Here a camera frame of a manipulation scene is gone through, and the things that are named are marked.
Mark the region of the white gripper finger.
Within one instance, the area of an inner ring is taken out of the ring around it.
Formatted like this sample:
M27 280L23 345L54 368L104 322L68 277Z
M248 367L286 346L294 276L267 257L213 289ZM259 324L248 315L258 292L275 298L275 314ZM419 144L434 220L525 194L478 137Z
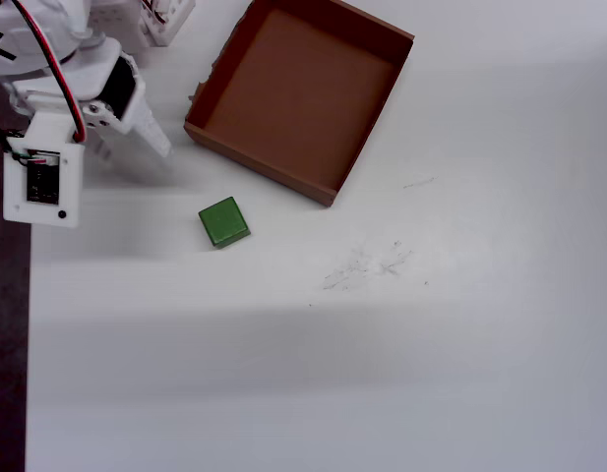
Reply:
M135 138L158 158L168 158L172 145L154 119L142 91L135 91L121 119L122 132Z
M110 160L112 149L97 132L96 128L87 129L86 149L89 154L99 160Z

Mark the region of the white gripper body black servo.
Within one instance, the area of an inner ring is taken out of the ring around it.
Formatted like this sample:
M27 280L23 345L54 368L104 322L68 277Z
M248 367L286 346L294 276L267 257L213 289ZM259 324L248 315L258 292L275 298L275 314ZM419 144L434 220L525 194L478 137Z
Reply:
M61 118L70 132L87 127L122 132L121 119L135 91L146 86L132 56L115 39L75 51L59 66L10 78L10 104L30 118Z

